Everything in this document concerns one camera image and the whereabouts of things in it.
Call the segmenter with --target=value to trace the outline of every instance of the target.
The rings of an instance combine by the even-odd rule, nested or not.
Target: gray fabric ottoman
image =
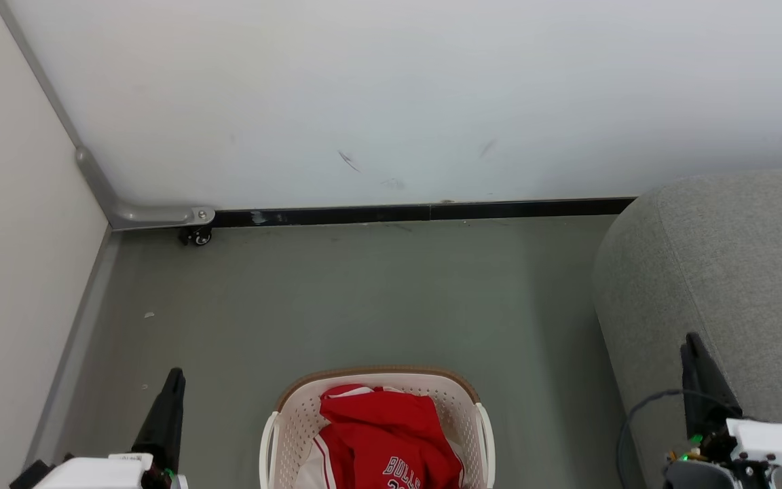
[[[599,248],[593,299],[627,409],[680,387],[680,344],[701,334],[745,413],[782,422],[782,170],[693,177],[618,216]],[[648,487],[685,448],[683,403],[633,423]]]

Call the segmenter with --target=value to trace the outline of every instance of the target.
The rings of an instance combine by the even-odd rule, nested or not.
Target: cable
[[[729,412],[735,412],[735,407],[732,407],[730,405],[727,405],[727,403],[717,399],[717,397],[709,396],[705,393],[700,393],[699,391],[690,391],[688,389],[667,389],[665,391],[662,391],[660,393],[654,393],[651,394],[645,399],[642,399],[637,405],[633,406],[633,409],[629,410],[629,414],[627,415],[627,420],[624,421],[623,427],[620,428],[620,435],[617,437],[617,453],[614,457],[614,464],[617,468],[617,476],[620,478],[620,487],[623,489],[627,489],[627,480],[623,475],[623,441],[626,439],[626,435],[628,431],[630,430],[630,426],[633,423],[633,418],[635,417],[635,414],[640,411],[642,408],[644,408],[646,405],[649,405],[649,403],[654,402],[657,399],[663,399],[663,397],[668,396],[682,396],[685,394],[689,394],[691,396],[699,396],[703,397],[704,399],[708,399],[711,402],[719,403],[719,405],[723,406],[723,408],[729,409]]]

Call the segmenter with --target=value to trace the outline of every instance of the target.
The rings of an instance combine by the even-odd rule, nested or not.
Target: metal bracket
[[[145,206],[122,200],[108,181],[89,149],[77,146],[77,167],[89,183],[98,205],[113,231],[162,227],[208,225],[216,213],[209,207]]]
[[[32,69],[32,73],[35,74],[35,78],[38,80],[41,89],[44,91],[44,95],[47,96],[47,100],[50,102],[50,106],[53,107],[53,111],[56,112],[59,121],[62,123],[62,127],[68,136],[71,138],[71,142],[74,143],[77,152],[75,152],[75,160],[77,160],[77,166],[83,173],[84,179],[90,185],[90,191],[95,195],[96,201],[108,222],[111,223],[111,229],[113,231],[128,231],[134,229],[153,229],[162,227],[180,227],[180,226],[204,226],[208,225],[215,217],[215,212],[209,207],[189,207],[189,206],[146,206],[135,205],[122,200],[117,192],[114,191],[111,182],[105,176],[105,173],[100,169],[96,158],[93,158],[92,153],[86,146],[83,145],[83,141],[80,139],[80,135],[77,133],[77,127],[72,123],[71,118],[65,111],[65,107],[62,105],[62,101],[59,96],[56,95],[56,91],[53,90],[53,84],[50,83],[50,79],[47,78],[47,74],[44,73],[44,69],[41,68],[41,63],[32,52],[32,47],[29,46],[29,42],[26,40],[26,36],[18,22],[16,17],[10,9],[8,0],[0,0],[0,15],[5,25],[8,26],[8,30],[12,34],[16,45],[20,48],[22,56],[26,59],[27,64]]]

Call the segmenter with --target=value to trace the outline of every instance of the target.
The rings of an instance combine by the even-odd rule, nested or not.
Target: basket rim
[[[479,394],[475,392],[472,384],[456,372],[450,371],[450,369],[421,365],[372,365],[353,368],[326,369],[325,371],[316,372],[315,374],[304,375],[294,381],[294,383],[285,390],[282,396],[280,396],[279,401],[276,403],[276,411],[282,412],[282,406],[285,406],[288,398],[302,386],[306,386],[306,384],[311,382],[328,380],[328,378],[335,377],[369,374],[424,374],[445,377],[448,378],[448,380],[453,380],[455,383],[459,384],[460,387],[463,387],[463,390],[465,390],[466,393],[469,394],[470,399],[472,399],[472,403],[481,402]]]

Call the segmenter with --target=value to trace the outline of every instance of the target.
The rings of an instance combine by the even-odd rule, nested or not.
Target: red and white garment
[[[331,422],[313,439],[295,489],[460,489],[463,464],[430,397],[388,387],[322,394]]]

